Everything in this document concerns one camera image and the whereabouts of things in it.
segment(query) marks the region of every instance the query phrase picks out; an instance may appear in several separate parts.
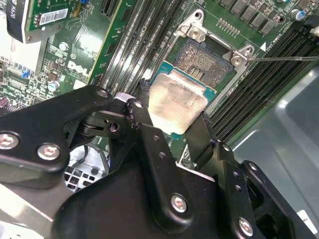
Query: black cable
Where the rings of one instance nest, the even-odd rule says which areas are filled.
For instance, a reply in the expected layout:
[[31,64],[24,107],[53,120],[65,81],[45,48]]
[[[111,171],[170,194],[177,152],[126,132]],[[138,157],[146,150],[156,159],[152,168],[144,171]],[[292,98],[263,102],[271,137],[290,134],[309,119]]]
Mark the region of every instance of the black cable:
[[106,158],[106,156],[104,154],[104,151],[101,150],[98,146],[96,146],[94,144],[91,144],[91,143],[87,144],[86,146],[93,148],[94,150],[96,150],[99,153],[99,155],[100,155],[100,157],[102,159],[104,170],[105,170],[105,172],[107,174],[109,174],[110,166],[109,166],[108,160],[107,160],[107,158]]
[[87,145],[85,145],[84,146],[84,156],[80,160],[75,162],[71,167],[75,168],[75,167],[81,165],[82,163],[84,163],[86,157],[88,156],[88,153],[89,153],[89,147]]

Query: silver screw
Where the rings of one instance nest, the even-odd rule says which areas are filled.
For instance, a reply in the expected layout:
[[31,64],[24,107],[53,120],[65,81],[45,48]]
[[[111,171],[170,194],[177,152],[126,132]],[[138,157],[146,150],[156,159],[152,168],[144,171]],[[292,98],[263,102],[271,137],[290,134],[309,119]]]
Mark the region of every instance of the silver screw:
[[257,171],[257,168],[256,168],[256,166],[255,166],[253,163],[249,163],[249,166],[250,166],[254,171]]
[[139,102],[139,101],[135,101],[135,102],[134,102],[134,105],[136,105],[136,106],[139,107],[139,108],[143,108],[142,103]]
[[187,210],[187,203],[186,201],[180,197],[179,195],[173,195],[170,200],[173,208],[178,211],[179,213],[184,213]]
[[103,98],[107,98],[108,97],[108,93],[104,90],[98,90],[98,95],[103,97]]
[[241,63],[242,63],[242,59],[240,56],[235,56],[233,59],[232,59],[232,63],[234,66],[240,66]]
[[44,144],[37,150],[38,156],[44,160],[54,160],[60,155],[60,150],[54,144]]
[[239,227],[240,229],[243,231],[243,233],[249,237],[252,237],[254,232],[253,232],[253,228],[251,227],[251,225],[249,224],[249,222],[244,219],[244,218],[240,218],[238,220],[239,223]]
[[0,149],[12,149],[19,144],[19,139],[12,133],[0,134]]
[[194,27],[192,29],[192,31],[190,31],[189,35],[192,39],[198,39],[200,36],[199,36],[199,33],[198,33],[198,29],[196,27]]

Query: barcode label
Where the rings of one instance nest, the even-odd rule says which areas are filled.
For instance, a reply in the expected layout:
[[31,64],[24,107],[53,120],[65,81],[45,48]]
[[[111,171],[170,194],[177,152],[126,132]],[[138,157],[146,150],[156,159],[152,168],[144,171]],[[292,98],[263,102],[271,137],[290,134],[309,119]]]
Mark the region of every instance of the barcode label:
[[44,13],[41,15],[40,19],[40,24],[39,25],[44,25],[53,21],[57,21],[60,19],[66,18],[68,14],[68,8],[63,9],[63,10],[58,10],[58,11],[52,11],[48,13]]

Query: connector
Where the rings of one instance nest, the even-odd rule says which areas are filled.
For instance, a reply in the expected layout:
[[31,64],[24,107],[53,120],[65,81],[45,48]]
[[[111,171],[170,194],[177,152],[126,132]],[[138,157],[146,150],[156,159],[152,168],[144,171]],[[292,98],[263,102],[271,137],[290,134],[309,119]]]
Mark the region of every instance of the connector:
[[118,0],[104,0],[101,6],[101,14],[111,17],[116,9]]

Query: capacitor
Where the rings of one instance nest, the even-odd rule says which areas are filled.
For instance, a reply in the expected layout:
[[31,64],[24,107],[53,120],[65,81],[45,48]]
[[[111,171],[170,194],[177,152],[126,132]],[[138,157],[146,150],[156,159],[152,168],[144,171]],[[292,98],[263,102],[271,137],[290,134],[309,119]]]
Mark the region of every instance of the capacitor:
[[306,13],[304,11],[300,11],[298,9],[294,9],[291,11],[290,15],[296,21],[302,21],[306,17]]
[[61,51],[66,51],[66,50],[68,50],[68,49],[69,49],[68,43],[66,43],[66,42],[61,42],[61,43],[59,44],[59,49],[60,49]]
[[10,100],[7,97],[3,97],[0,100],[0,108],[4,108],[5,106],[7,106],[10,103]]
[[57,89],[59,89],[60,83],[58,81],[51,81],[48,83],[48,90],[51,92],[55,92]]

